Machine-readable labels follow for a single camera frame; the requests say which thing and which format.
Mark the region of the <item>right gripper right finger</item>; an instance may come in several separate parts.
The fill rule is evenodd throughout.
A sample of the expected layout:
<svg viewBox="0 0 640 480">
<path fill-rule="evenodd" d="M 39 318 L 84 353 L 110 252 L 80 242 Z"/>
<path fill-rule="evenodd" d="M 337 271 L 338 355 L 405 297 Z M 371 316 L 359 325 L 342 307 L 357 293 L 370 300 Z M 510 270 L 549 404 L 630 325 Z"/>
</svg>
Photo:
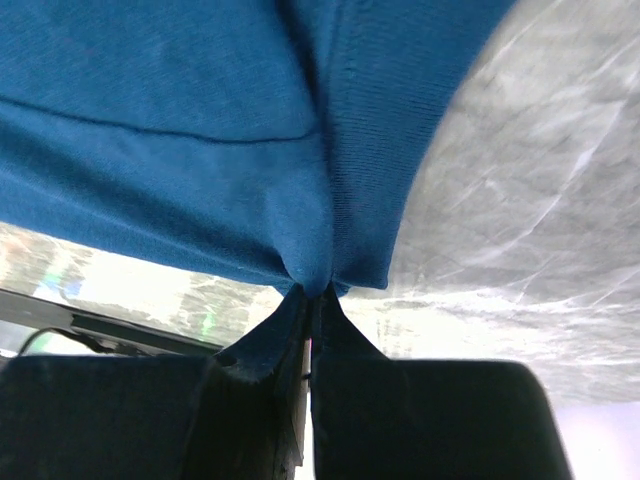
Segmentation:
<svg viewBox="0 0 640 480">
<path fill-rule="evenodd" d="M 523 364 L 393 360 L 333 288 L 312 304 L 319 479 L 568 479 L 547 396 Z"/>
</svg>

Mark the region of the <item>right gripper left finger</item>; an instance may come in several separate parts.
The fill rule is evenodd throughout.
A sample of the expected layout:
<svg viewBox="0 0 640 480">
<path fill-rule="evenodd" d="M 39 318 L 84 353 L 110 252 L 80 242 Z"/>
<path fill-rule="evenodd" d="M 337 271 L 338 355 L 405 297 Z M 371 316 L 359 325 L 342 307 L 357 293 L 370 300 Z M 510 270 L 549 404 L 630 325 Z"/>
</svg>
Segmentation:
<svg viewBox="0 0 640 480">
<path fill-rule="evenodd" d="M 5 479 L 291 479 L 303 462 L 307 301 L 292 288 L 214 355 L 33 354 L 1 364 Z"/>
</svg>

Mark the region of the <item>blue t shirt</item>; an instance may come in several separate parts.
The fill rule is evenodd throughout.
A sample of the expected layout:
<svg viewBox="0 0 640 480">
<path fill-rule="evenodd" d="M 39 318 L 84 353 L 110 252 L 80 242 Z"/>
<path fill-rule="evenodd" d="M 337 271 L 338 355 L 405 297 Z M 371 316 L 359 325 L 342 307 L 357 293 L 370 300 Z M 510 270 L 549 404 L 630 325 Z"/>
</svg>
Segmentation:
<svg viewBox="0 0 640 480">
<path fill-rule="evenodd" d="M 509 1 L 5 1 L 1 218 L 270 285 L 383 289 Z"/>
</svg>

